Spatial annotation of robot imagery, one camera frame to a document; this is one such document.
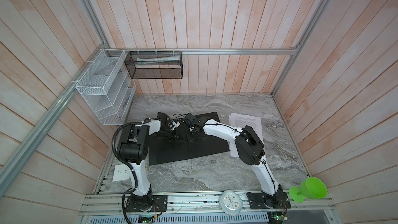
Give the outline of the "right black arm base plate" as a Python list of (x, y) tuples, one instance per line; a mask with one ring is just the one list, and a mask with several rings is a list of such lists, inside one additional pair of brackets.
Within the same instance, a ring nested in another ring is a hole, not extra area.
[(251, 209), (289, 209), (291, 203), (283, 192), (279, 197), (269, 196), (263, 193), (246, 193)]

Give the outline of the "aluminium front rail frame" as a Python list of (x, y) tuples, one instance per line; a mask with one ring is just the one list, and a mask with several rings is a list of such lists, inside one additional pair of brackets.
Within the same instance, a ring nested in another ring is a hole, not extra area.
[[(225, 213), (219, 203), (220, 191), (167, 192), (165, 210), (128, 213), (133, 224), (341, 224), (330, 197), (306, 199), (302, 203), (287, 197), (291, 206), (281, 203), (273, 209), (252, 209), (246, 192), (237, 191), (243, 207), (236, 216)], [(79, 224), (124, 224), (121, 194), (87, 195), (78, 213)]]

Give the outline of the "white printed paper stack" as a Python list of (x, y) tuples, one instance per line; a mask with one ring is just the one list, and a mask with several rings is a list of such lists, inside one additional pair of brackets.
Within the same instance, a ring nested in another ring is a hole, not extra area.
[[(264, 145), (262, 123), (260, 117), (232, 113), (229, 116), (229, 121), (230, 121), (229, 125), (233, 127), (244, 128), (247, 125), (252, 127), (255, 133), (259, 136), (261, 143)], [(230, 142), (229, 147), (230, 147), (230, 156), (238, 158), (239, 155), (235, 145), (235, 141)]]

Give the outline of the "blue black file folder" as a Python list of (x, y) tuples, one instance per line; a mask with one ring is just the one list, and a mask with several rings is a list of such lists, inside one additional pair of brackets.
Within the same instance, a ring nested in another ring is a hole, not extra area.
[[(184, 119), (186, 114), (174, 114), (169, 117), (166, 113), (158, 112), (157, 118), (161, 123), (167, 121), (180, 122), (179, 130), (182, 142), (167, 142), (165, 139), (157, 138), (157, 133), (149, 136), (149, 165), (159, 165), (164, 163), (189, 160), (205, 157), (223, 152), (229, 152), (229, 142), (215, 136), (206, 135), (198, 141), (189, 143), (186, 133), (188, 122)], [(219, 121), (218, 114), (211, 112), (202, 115), (195, 115), (198, 118), (208, 117)]]

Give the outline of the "black mesh wall basket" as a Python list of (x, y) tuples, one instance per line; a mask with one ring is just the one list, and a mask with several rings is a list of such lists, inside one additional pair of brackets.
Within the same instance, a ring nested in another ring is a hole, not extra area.
[(132, 79), (182, 79), (182, 53), (176, 51), (130, 51), (124, 64)]

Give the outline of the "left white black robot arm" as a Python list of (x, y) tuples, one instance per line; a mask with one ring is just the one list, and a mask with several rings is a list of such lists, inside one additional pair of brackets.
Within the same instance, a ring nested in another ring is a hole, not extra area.
[(158, 118), (146, 118), (139, 122), (128, 122), (117, 128), (112, 139), (114, 156), (125, 164), (131, 176), (132, 188), (127, 190), (128, 203), (141, 209), (152, 207), (152, 189), (147, 178), (145, 159), (149, 152), (149, 139), (152, 134), (173, 139), (175, 130), (180, 126), (165, 113)]

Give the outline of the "white wall socket plate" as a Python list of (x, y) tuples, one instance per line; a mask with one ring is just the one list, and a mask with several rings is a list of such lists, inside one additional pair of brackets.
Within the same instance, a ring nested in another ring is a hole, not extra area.
[(130, 169), (125, 164), (115, 166), (113, 174), (113, 182), (119, 182), (130, 179)]

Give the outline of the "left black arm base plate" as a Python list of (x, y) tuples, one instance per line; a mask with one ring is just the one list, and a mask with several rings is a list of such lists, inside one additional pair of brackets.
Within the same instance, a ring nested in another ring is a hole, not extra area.
[(167, 210), (168, 195), (155, 195), (149, 200), (148, 196), (130, 195), (127, 197), (125, 211), (132, 212), (165, 212)]

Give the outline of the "white round clock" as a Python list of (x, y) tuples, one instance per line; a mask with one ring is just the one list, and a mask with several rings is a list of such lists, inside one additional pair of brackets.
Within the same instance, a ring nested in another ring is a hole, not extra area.
[(243, 208), (243, 201), (234, 191), (226, 190), (219, 198), (219, 205), (227, 215), (237, 216)]

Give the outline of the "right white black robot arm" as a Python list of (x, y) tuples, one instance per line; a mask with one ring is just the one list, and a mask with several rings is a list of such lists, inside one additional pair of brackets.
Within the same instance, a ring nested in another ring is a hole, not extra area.
[(232, 127), (219, 123), (208, 117), (185, 117), (194, 133), (201, 132), (209, 136), (223, 139), (237, 148), (240, 160), (251, 166), (260, 182), (262, 198), (266, 207), (274, 208), (283, 196), (283, 188), (273, 176), (266, 161), (264, 145), (255, 130), (250, 126)]

